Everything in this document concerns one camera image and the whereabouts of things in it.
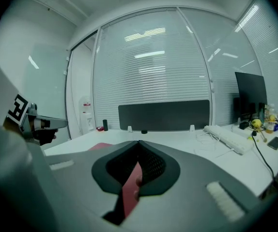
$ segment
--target small black cylinder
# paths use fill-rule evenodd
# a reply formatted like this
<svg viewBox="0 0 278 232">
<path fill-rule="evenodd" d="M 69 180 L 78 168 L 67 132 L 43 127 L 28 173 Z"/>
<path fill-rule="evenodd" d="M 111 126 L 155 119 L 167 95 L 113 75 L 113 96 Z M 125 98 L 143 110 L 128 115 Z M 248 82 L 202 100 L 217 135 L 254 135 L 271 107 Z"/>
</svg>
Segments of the small black cylinder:
<svg viewBox="0 0 278 232">
<path fill-rule="evenodd" d="M 107 131 L 107 130 L 108 130 L 108 122 L 107 122 L 107 120 L 104 119 L 104 120 L 102 121 L 102 123 L 104 124 L 104 131 Z"/>
</svg>

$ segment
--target white wall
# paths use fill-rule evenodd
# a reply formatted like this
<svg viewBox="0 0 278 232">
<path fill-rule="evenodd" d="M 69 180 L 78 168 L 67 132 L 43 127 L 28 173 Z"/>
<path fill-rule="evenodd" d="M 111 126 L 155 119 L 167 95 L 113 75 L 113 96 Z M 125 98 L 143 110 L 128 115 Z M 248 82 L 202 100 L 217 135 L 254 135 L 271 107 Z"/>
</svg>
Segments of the white wall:
<svg viewBox="0 0 278 232">
<path fill-rule="evenodd" d="M 99 26 L 102 26 L 114 19 L 126 14 L 149 9 L 152 7 L 164 6 L 186 6 L 198 9 L 204 9 L 215 13 L 228 16 L 226 11 L 211 0 L 126 0 L 118 7 L 110 7 L 106 11 L 100 11 L 86 19 L 75 31 L 70 43 L 69 49 L 73 48 L 78 42 L 95 32 Z"/>
<path fill-rule="evenodd" d="M 91 97 L 92 66 L 92 51 L 82 43 L 71 54 L 67 75 L 67 118 L 72 139 L 82 135 L 79 101 L 83 96 Z"/>
<path fill-rule="evenodd" d="M 0 67 L 18 91 L 38 105 L 40 115 L 65 118 L 66 49 L 75 28 L 32 0 L 14 0 L 1 18 Z M 67 129 L 60 129 L 44 148 L 67 139 Z"/>
</svg>

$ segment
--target red fabric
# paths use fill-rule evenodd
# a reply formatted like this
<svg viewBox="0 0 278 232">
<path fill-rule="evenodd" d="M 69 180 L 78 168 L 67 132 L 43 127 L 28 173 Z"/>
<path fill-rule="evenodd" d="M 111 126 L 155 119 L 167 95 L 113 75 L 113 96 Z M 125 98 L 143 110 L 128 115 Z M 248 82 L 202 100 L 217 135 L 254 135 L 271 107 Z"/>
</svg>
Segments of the red fabric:
<svg viewBox="0 0 278 232">
<path fill-rule="evenodd" d="M 111 144 L 99 143 L 89 150 L 96 150 L 111 146 Z M 128 180 L 122 187 L 122 196 L 123 196 L 123 205 L 124 205 L 124 214 L 127 217 L 131 211 L 135 208 L 138 203 L 138 200 L 135 198 L 135 191 L 139 191 L 139 187 L 136 184 L 136 178 L 142 176 L 142 169 L 137 162 L 133 172 L 130 174 Z"/>
</svg>

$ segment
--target black cable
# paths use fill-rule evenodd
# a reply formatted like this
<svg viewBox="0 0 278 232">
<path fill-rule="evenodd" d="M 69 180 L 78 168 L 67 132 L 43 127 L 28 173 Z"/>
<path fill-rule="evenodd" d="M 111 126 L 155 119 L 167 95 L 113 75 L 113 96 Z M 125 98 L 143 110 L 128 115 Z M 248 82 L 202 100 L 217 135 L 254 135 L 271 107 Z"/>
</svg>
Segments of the black cable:
<svg viewBox="0 0 278 232">
<path fill-rule="evenodd" d="M 258 148 L 258 146 L 257 146 L 257 144 L 256 144 L 256 141 L 255 141 L 255 139 L 254 139 L 254 137 L 253 137 L 253 133 L 251 134 L 251 137 L 252 137 L 253 140 L 254 140 L 256 149 L 258 150 L 259 154 L 261 155 L 261 157 L 262 157 L 262 159 L 264 160 L 264 162 L 265 162 L 265 164 L 267 165 L 267 167 L 270 169 L 270 171 L 271 171 L 271 173 L 272 173 L 272 180 L 274 181 L 274 172 L 273 172 L 272 168 L 270 167 L 270 165 L 265 161 L 264 156 L 261 154 L 261 152 L 260 152 L 260 150 L 259 150 L 259 148 Z"/>
</svg>

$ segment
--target smartphone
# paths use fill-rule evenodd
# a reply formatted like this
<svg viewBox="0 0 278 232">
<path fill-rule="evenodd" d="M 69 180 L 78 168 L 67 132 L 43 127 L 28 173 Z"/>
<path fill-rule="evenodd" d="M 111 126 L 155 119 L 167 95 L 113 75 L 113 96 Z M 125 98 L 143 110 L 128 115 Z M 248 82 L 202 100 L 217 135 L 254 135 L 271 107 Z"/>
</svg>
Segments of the smartphone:
<svg viewBox="0 0 278 232">
<path fill-rule="evenodd" d="M 273 138 L 269 143 L 268 146 L 274 150 L 278 149 L 278 137 Z"/>
</svg>

